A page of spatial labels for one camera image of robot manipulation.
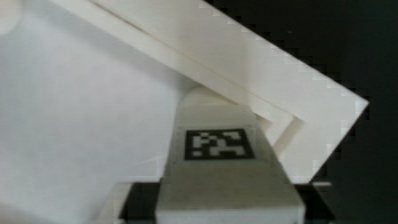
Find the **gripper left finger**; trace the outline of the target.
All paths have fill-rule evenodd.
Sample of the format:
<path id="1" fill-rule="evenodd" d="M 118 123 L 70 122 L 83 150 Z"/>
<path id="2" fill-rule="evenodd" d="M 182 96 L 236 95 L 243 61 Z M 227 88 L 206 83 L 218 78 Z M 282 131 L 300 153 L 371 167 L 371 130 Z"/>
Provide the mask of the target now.
<path id="1" fill-rule="evenodd" d="M 156 224 L 159 183 L 117 183 L 94 224 Z"/>

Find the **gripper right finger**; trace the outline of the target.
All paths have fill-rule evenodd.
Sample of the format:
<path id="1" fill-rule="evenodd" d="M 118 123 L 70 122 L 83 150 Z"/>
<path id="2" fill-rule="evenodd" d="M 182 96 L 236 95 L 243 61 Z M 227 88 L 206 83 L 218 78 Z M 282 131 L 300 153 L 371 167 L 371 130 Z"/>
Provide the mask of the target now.
<path id="1" fill-rule="evenodd" d="M 294 185 L 305 205 L 303 224 L 335 224 L 335 215 L 325 199 L 330 187 L 332 184 L 326 182 Z"/>

